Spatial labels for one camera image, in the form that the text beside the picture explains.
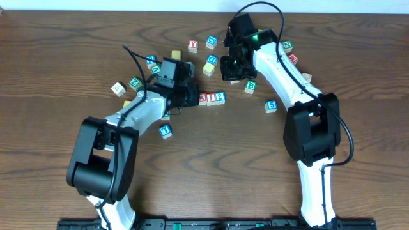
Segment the red I block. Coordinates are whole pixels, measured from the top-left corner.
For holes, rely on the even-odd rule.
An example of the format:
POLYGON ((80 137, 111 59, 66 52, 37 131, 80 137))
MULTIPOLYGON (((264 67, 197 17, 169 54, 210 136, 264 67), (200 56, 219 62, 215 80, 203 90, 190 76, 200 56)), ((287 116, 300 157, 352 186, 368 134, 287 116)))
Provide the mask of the red I block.
POLYGON ((207 104, 207 106, 216 105, 215 93, 207 93, 206 94, 206 104, 207 104))

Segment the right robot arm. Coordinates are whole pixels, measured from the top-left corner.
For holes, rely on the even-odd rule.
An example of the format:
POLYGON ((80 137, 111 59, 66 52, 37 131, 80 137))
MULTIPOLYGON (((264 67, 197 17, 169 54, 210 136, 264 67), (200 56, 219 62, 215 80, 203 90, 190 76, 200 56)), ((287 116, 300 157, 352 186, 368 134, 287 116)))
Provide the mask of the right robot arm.
POLYGON ((329 226, 336 217, 332 207, 330 174, 339 145, 339 100, 324 95, 304 79, 270 29, 255 28, 249 14, 236 15, 228 24, 224 46, 229 54, 220 59, 224 81, 253 79, 261 73, 272 85, 287 114, 284 145, 297 162, 301 187, 301 216, 309 227, 329 226))

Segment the blue 2 block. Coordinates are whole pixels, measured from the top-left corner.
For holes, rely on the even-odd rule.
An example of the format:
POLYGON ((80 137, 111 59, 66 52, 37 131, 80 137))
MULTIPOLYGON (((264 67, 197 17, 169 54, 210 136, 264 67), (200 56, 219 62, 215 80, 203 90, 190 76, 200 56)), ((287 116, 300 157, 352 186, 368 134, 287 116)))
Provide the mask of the blue 2 block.
POLYGON ((226 103, 226 95, 225 92, 216 92, 215 93, 215 99, 216 99, 216 104, 217 105, 222 105, 226 103))

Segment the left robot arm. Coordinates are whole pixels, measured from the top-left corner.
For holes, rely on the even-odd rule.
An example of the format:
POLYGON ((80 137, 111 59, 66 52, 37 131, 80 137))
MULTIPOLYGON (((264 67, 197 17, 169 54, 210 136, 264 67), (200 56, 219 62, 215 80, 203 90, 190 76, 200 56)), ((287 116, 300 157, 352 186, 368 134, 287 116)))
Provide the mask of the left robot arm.
POLYGON ((131 229, 136 218, 127 192, 134 175, 139 137, 172 108, 199 103, 191 62, 164 58, 153 84, 104 119, 86 118, 68 166, 66 181, 87 198, 100 216, 101 229, 131 229))

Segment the red A block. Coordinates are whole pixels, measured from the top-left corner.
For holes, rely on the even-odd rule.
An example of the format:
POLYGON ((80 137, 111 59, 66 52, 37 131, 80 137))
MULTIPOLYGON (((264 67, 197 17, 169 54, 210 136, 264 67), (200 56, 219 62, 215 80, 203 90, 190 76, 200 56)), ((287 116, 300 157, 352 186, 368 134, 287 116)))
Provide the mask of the red A block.
POLYGON ((207 104, 207 97, 206 93, 199 94, 199 105, 206 105, 207 104))

